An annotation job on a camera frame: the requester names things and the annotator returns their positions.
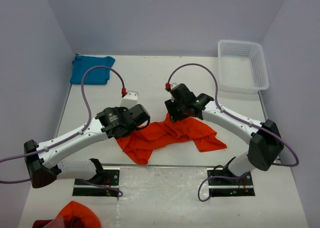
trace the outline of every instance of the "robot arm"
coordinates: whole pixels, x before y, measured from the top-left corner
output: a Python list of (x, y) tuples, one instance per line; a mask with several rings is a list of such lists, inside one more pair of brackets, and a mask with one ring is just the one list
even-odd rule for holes
[(280, 136), (277, 125), (271, 120), (266, 122), (252, 120), (220, 105), (224, 110), (250, 123), (245, 125), (221, 111), (212, 97), (206, 94), (196, 97), (185, 84), (172, 84), (170, 93), (172, 98), (165, 101), (165, 106), (172, 122), (196, 117), (225, 128), (249, 145), (248, 152), (233, 159), (224, 168), (225, 176), (240, 176), (255, 168), (267, 171), (284, 147), (271, 135), (251, 126), (255, 124)]
[[(138, 102), (136, 92), (128, 92), (121, 101), (121, 107), (105, 108), (93, 118), (86, 130), (81, 126), (55, 139), (36, 143), (30, 140), (24, 144), (24, 152), (45, 150), (25, 158), (34, 188), (44, 187), (56, 179), (95, 179), (103, 175), (102, 165), (97, 159), (67, 161), (69, 155), (100, 141), (129, 136), (138, 126), (150, 120), (148, 112)], [(78, 135), (64, 142), (74, 134)]]

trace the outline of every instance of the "blue towel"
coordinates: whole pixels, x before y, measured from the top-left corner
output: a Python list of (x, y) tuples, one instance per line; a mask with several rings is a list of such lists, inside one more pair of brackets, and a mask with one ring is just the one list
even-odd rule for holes
[[(89, 56), (79, 56), (76, 55), (72, 64), (72, 77), (70, 79), (71, 84), (81, 84), (81, 80), (85, 72), (97, 65), (104, 65), (112, 67), (115, 63), (113, 57), (107, 56), (104, 58), (89, 57)], [(97, 68), (90, 71), (84, 80), (84, 84), (106, 84), (110, 78), (110, 70), (105, 68)]]

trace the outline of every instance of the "white basket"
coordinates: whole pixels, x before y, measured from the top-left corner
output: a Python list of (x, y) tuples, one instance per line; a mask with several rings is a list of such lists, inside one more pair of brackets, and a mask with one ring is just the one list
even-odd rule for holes
[(255, 93), (269, 87), (264, 52), (260, 44), (220, 40), (218, 62), (219, 89)]

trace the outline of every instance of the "red cloth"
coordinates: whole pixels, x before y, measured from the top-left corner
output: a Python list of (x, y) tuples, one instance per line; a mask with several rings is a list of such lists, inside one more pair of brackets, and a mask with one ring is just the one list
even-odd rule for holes
[[(67, 204), (56, 217), (63, 217), (65, 228), (101, 228), (98, 217), (89, 208), (75, 201)], [(51, 221), (36, 220), (32, 228), (45, 228)]]
[(146, 129), (134, 131), (129, 137), (117, 139), (117, 142), (135, 163), (148, 164), (153, 150), (168, 144), (193, 140), (200, 152), (226, 148), (224, 143), (216, 139), (216, 134), (209, 126), (194, 118), (172, 123), (167, 114), (163, 122), (153, 122)]

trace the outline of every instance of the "cable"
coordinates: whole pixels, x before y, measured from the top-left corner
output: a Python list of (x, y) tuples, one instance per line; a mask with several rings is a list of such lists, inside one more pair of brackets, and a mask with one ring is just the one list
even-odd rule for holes
[[(121, 93), (122, 95), (125, 95), (126, 93), (126, 88), (125, 88), (125, 82), (123, 80), (123, 78), (121, 77), (121, 75), (114, 69), (110, 68), (110, 67), (107, 67), (107, 66), (103, 66), (103, 65), (98, 65), (98, 66), (94, 66), (92, 68), (89, 68), (83, 75), (82, 77), (82, 80), (81, 80), (81, 93), (82, 93), (82, 97), (83, 97), (83, 100), (84, 100), (84, 103), (85, 103), (85, 106), (86, 106), (86, 109), (88, 110), (88, 121), (86, 122), (86, 124), (84, 125), (84, 127), (81, 129), (81, 131), (85, 131), (88, 126), (90, 125), (91, 123), (91, 118), (92, 118), (92, 114), (91, 114), (91, 109), (90, 109), (90, 106), (89, 106), (89, 103), (87, 101), (87, 98), (86, 98), (86, 95), (85, 95), (85, 89), (84, 89), (84, 84), (85, 84), (85, 78), (87, 76), (87, 74), (92, 71), (93, 69), (97, 69), (97, 68), (105, 68), (105, 69), (108, 69), (112, 72), (114, 72), (120, 79), (121, 81), (121, 84), (122, 84), (122, 90), (121, 90)], [(47, 147), (47, 149), (52, 149), (58, 145), (61, 145), (75, 137), (77, 137), (80, 133), (77, 132), (77, 133), (74, 133), (72, 134), (71, 136), (55, 143), (55, 144), (52, 144), (50, 146)], [(14, 160), (14, 159), (20, 159), (20, 158), (25, 158), (25, 157), (29, 157), (29, 156), (32, 156), (32, 155), (35, 155), (35, 154), (39, 154), (41, 152), (44, 152), (45, 150), (44, 149), (40, 149), (40, 150), (37, 150), (37, 151), (34, 151), (34, 152), (30, 152), (28, 154), (20, 154), (20, 155), (16, 155), (16, 156), (11, 156), (11, 157), (7, 157), (7, 158), (4, 158), (4, 159), (0, 159), (0, 163), (3, 163), (3, 162), (6, 162), (6, 161), (9, 161), (9, 160)], [(15, 180), (15, 181), (5, 181), (5, 180), (0, 180), (0, 184), (17, 184), (17, 183), (23, 183), (23, 182), (27, 182), (27, 181), (30, 181), (31, 179), (22, 179), (22, 180)]]
[(142, 126), (142, 127), (136, 127), (135, 130), (143, 130), (145, 128), (147, 128), (150, 124), (150, 118), (147, 120), (146, 125)]
[(221, 167), (221, 168), (223, 168), (223, 165), (217, 165), (217, 166), (215, 166), (214, 168), (213, 168), (213, 170), (212, 170), (212, 172), (214, 172), (217, 168), (219, 168), (219, 167)]
[(191, 66), (191, 65), (195, 65), (195, 66), (199, 66), (201, 68), (204, 68), (205, 70), (207, 70), (210, 75), (212, 76), (213, 80), (214, 80), (214, 84), (215, 84), (215, 93), (214, 93), (214, 101), (215, 101), (215, 104), (217, 105), (217, 107), (222, 111), (224, 112), (226, 115), (228, 115), (229, 117), (243, 123), (243, 124), (246, 124), (246, 125), (251, 125), (252, 127), (256, 128), (256, 129), (259, 129), (259, 130), (262, 130), (263, 132), (271, 135), (272, 137), (274, 137), (275, 139), (277, 139), (278, 141), (280, 141), (280, 143), (282, 143), (283, 145), (285, 145), (288, 150), (291, 152), (291, 154), (294, 156), (295, 158), (295, 163), (294, 164), (277, 164), (277, 163), (273, 163), (273, 165), (277, 165), (277, 166), (286, 166), (286, 167), (295, 167), (295, 166), (298, 166), (299, 165), (299, 158), (297, 156), (297, 154), (295, 153), (295, 151), (293, 150), (293, 148), (285, 141), (283, 140), (281, 137), (277, 136), (276, 134), (270, 132), (269, 130), (265, 129), (265, 128), (262, 128), (258, 125), (255, 125), (255, 124), (250, 124), (248, 121), (246, 120), (243, 120), (241, 118), (238, 118), (236, 117), (235, 115), (229, 113), (228, 111), (224, 110), (221, 108), (219, 102), (218, 102), (218, 82), (217, 82), (217, 79), (216, 77), (214, 76), (214, 74), (204, 65), (201, 65), (201, 64), (196, 64), (196, 63), (189, 63), (189, 64), (184, 64), (184, 65), (181, 65), (180, 67), (176, 68), (172, 73), (171, 75), (169, 76), (169, 79), (168, 79), (168, 82), (165, 84), (166, 88), (167, 87), (170, 87), (170, 80), (172, 78), (172, 76), (174, 75), (174, 73), (176, 71), (178, 71), (179, 69), (185, 67), (185, 66)]
[(244, 189), (246, 190), (247, 188), (246, 188), (246, 181), (245, 181), (245, 179), (241, 179), (241, 181), (242, 181), (242, 185), (243, 185)]
[(119, 190), (119, 189), (117, 189), (117, 188), (113, 188), (113, 187), (106, 186), (106, 185), (93, 184), (93, 183), (91, 183), (91, 182), (89, 182), (89, 181), (86, 181), (86, 180), (84, 180), (84, 179), (81, 179), (81, 181), (84, 182), (84, 183), (86, 183), (86, 184), (88, 184), (88, 185), (92, 185), (92, 186), (95, 186), (95, 187), (98, 187), (98, 188), (104, 188), (104, 189), (108, 189), (108, 190), (115, 191), (115, 192), (118, 193), (118, 197), (121, 197), (121, 196), (123, 196), (123, 194), (124, 194), (121, 190)]
[(210, 176), (208, 177), (207, 179), (204, 179), (200, 186), (199, 186), (199, 189), (198, 189), (198, 199), (201, 201), (201, 202), (206, 202), (208, 201), (210, 198), (211, 198), (211, 195), (209, 195), (207, 198), (205, 199), (201, 199), (200, 198), (200, 190), (202, 188), (202, 186), (209, 180), (212, 180), (212, 179), (226, 179), (226, 180), (239, 180), (239, 179), (242, 179), (244, 177), (246, 177), (246, 175), (248, 174), (248, 172), (244, 173), (243, 175), (241, 176), (236, 176), (236, 177), (227, 177), (227, 176), (222, 176), (222, 175), (216, 175), (216, 176)]

